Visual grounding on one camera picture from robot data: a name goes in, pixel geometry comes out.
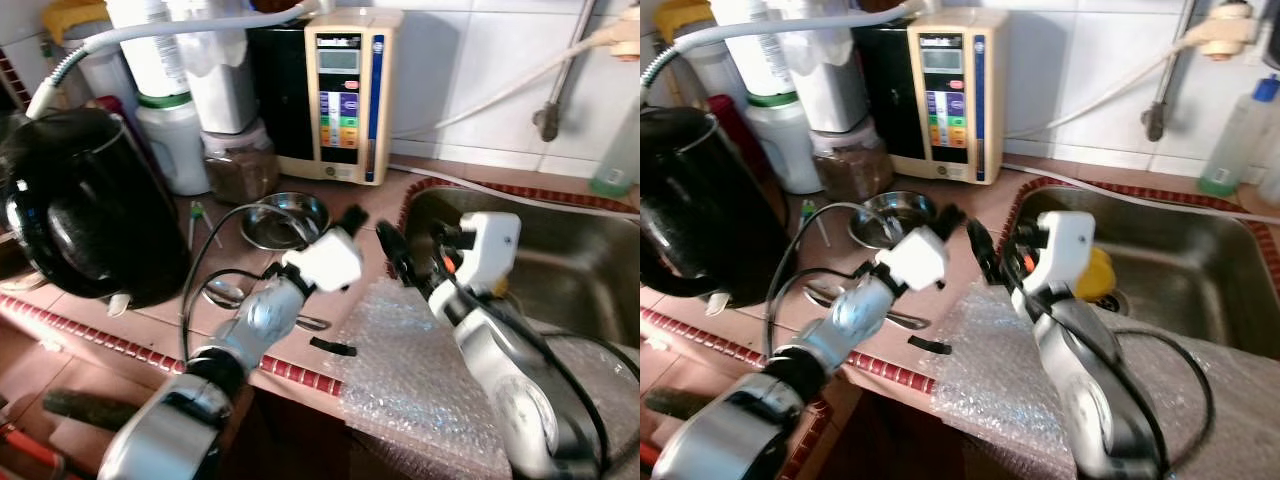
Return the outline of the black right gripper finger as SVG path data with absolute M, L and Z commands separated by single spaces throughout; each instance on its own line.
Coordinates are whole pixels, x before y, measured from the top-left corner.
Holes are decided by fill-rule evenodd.
M 975 218 L 966 221 L 966 234 L 970 241 L 972 252 L 983 278 L 988 285 L 1010 287 L 1009 273 L 1005 269 L 1004 257 L 995 247 L 995 242 L 986 227 Z
M 393 278 L 399 280 L 404 287 L 421 289 L 422 279 L 419 275 L 408 241 L 401 230 L 389 221 L 380 220 L 375 227 L 375 232 Z

